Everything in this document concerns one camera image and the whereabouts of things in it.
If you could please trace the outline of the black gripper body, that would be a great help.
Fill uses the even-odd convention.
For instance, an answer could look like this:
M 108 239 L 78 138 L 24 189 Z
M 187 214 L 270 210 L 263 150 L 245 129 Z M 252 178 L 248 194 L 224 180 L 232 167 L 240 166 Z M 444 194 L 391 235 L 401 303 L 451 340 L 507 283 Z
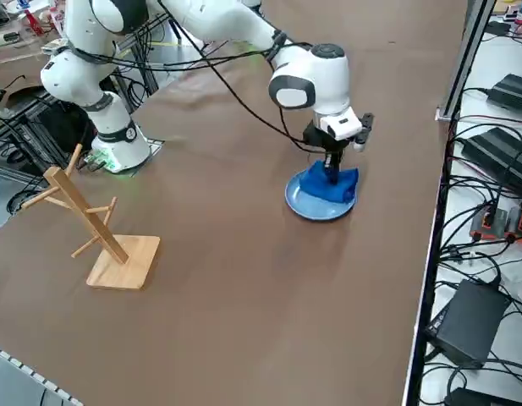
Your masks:
M 331 134 L 318 129 L 313 121 L 304 129 L 303 141 L 306 145 L 322 148 L 326 153 L 339 153 L 350 143 L 350 140 L 336 140 Z

